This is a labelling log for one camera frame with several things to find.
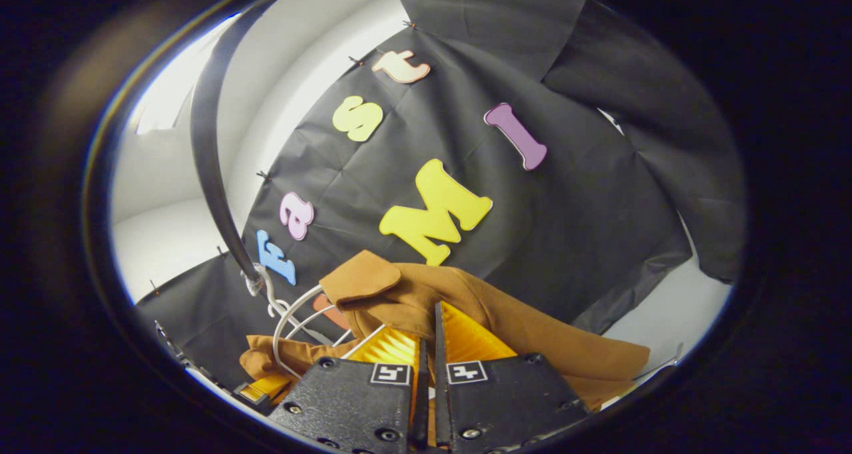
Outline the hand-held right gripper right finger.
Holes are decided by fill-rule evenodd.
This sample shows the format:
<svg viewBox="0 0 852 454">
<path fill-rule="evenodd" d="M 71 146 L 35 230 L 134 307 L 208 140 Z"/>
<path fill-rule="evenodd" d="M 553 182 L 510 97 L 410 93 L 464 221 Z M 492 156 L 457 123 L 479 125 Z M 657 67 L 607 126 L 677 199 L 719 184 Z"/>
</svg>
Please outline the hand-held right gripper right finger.
<svg viewBox="0 0 852 454">
<path fill-rule="evenodd" d="M 435 440 L 451 454 L 509 454 L 560 435 L 590 409 L 541 353 L 435 305 Z"/>
</svg>

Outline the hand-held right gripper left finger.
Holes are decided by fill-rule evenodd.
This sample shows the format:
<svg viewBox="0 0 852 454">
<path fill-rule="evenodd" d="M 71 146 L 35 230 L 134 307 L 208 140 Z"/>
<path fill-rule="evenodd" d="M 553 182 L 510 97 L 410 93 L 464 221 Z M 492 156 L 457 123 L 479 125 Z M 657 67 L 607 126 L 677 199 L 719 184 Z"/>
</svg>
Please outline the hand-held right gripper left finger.
<svg viewBox="0 0 852 454">
<path fill-rule="evenodd" d="M 414 454 L 429 446 L 429 378 L 425 339 L 383 326 L 317 360 L 269 418 L 349 454 Z"/>
</svg>

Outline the brown shirt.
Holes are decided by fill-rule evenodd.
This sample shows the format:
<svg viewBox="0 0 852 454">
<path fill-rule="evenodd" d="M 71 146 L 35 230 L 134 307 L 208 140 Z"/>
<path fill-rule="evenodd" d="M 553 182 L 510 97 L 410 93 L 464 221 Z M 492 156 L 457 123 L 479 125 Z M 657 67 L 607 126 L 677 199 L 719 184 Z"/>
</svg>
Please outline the brown shirt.
<svg viewBox="0 0 852 454">
<path fill-rule="evenodd" d="M 238 361 L 251 378 L 304 374 L 321 357 L 351 351 L 380 326 L 434 341 L 438 302 L 459 309 L 515 353 L 544 354 L 590 409 L 631 388 L 650 357 L 645 345 L 569 326 L 456 267 L 390 262 L 364 250 L 319 283 L 343 312 L 353 341 L 329 347 L 248 335 Z"/>
</svg>

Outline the white plastic hanger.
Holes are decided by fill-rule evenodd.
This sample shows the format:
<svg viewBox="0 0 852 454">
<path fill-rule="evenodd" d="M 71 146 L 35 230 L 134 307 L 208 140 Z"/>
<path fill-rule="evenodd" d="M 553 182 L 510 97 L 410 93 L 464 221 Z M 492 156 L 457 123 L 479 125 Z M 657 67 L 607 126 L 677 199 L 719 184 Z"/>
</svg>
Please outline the white plastic hanger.
<svg viewBox="0 0 852 454">
<path fill-rule="evenodd" d="M 320 357 L 341 357 L 350 353 L 383 326 L 383 321 L 368 311 L 383 305 L 381 296 L 402 278 L 401 270 L 389 261 L 372 259 L 367 252 L 362 252 L 320 279 L 316 288 L 310 288 L 302 296 L 302 302 L 325 296 L 329 311 L 343 315 L 350 332 L 343 342 L 329 345 L 287 339 L 285 326 L 294 317 L 292 312 L 301 306 L 293 302 L 282 314 L 272 336 L 246 337 L 248 350 L 241 354 L 240 365 L 253 381 L 270 376 L 295 381 Z"/>
</svg>

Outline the black clothes rack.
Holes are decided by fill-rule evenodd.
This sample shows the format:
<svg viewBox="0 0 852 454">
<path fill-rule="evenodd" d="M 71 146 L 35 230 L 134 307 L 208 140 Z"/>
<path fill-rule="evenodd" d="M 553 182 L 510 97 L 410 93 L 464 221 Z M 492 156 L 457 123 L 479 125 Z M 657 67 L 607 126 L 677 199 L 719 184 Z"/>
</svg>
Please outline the black clothes rack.
<svg viewBox="0 0 852 454">
<path fill-rule="evenodd" d="M 190 111 L 190 141 L 194 165 L 211 217 L 223 242 L 240 267 L 253 272 L 253 261 L 232 217 L 222 177 L 217 141 L 217 114 L 226 69 L 244 35 L 273 4 L 264 0 L 253 5 L 223 33 L 194 87 Z"/>
</svg>

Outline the black backdrop cloth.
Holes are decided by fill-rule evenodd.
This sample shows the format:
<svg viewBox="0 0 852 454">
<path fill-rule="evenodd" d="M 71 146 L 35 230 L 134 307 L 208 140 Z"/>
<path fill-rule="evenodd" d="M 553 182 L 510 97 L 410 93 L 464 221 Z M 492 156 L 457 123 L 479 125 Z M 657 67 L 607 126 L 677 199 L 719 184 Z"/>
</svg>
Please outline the black backdrop cloth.
<svg viewBox="0 0 852 454">
<path fill-rule="evenodd" d="M 271 0 L 217 114 L 252 297 L 194 165 L 190 111 L 122 131 L 113 233 L 147 329 L 227 388 L 248 335 L 349 335 L 310 288 L 367 250 L 456 267 L 584 332 L 694 344 L 742 268 L 747 196 L 714 99 L 598 0 Z"/>
</svg>

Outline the large ceiling light panel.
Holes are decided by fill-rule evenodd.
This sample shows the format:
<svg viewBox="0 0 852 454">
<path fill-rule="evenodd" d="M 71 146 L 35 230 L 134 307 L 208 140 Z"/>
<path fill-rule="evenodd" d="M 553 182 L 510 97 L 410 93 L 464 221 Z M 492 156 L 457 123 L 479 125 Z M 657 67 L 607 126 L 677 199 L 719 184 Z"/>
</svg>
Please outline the large ceiling light panel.
<svg viewBox="0 0 852 454">
<path fill-rule="evenodd" d="M 176 126 L 180 111 L 223 33 L 242 15 L 237 12 L 183 48 L 167 62 L 136 106 L 136 133 Z"/>
</svg>

